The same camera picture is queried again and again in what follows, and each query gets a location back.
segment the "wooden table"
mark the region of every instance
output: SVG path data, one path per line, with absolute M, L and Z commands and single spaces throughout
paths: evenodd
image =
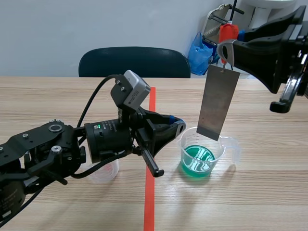
M 99 78 L 1 77 L 0 143 L 59 118 L 76 126 Z M 156 111 L 197 125 L 204 79 L 147 79 L 156 87 Z M 85 122 L 117 116 L 113 83 L 98 94 Z M 157 156 L 165 175 L 156 179 L 157 231 L 290 231 L 308 229 L 308 100 L 291 111 L 269 111 L 279 99 L 257 80 L 239 80 L 223 135 L 239 140 L 241 164 L 219 161 L 210 178 L 189 180 L 179 168 L 176 142 Z M 148 108 L 149 101 L 143 104 Z M 142 231 L 145 163 L 128 156 L 116 179 L 94 184 L 68 178 L 53 183 L 3 230 Z

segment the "plastic measuring cup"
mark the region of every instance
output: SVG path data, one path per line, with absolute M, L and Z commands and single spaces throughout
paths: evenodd
M 87 170 L 88 168 L 94 166 L 96 164 L 91 164 L 90 166 L 84 166 L 83 169 L 84 171 Z M 108 181 L 111 181 L 116 175 L 118 174 L 120 169 L 120 164 L 119 160 L 115 160 L 113 162 L 110 162 L 97 171 L 93 172 L 91 175 L 88 176 L 88 178 L 93 182 L 93 183 L 106 183 Z
M 214 141 L 197 133 L 197 127 L 184 131 L 178 145 L 181 148 L 182 168 L 193 177 L 208 176 L 227 151 L 231 151 L 235 164 L 241 157 L 241 148 L 236 139 L 220 136 L 218 141 Z

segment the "dark blue chair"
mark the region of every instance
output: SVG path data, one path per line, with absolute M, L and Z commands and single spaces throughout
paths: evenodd
M 140 77 L 190 78 L 188 60 L 178 51 L 152 47 L 109 47 L 87 52 L 79 77 L 106 77 L 132 70 Z

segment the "red tape line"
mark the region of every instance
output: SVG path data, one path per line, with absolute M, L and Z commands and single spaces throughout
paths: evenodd
M 156 110 L 156 88 L 150 91 L 150 111 Z M 143 231 L 155 230 L 155 178 L 148 167 L 145 173 L 144 222 Z

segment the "robotic arm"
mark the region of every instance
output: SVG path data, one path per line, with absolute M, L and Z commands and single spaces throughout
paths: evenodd
M 219 56 L 258 78 L 272 93 L 286 83 L 279 102 L 270 110 L 287 113 L 295 95 L 308 94 L 308 22 L 306 6 L 259 28 L 245 32 L 244 41 L 234 39 L 218 46 Z
M 185 123 L 174 116 L 141 108 L 150 87 L 133 72 L 108 78 L 115 78 L 116 82 L 111 96 L 118 107 L 117 119 L 77 128 L 53 119 L 0 144 L 0 221 L 18 213 L 27 194 L 38 192 L 54 181 L 66 185 L 68 176 L 86 177 L 129 154 L 141 155 L 154 177 L 164 174 L 154 157 L 185 130 Z M 92 162 L 98 164 L 75 174 L 86 162 L 86 150 L 81 146 L 85 139 Z

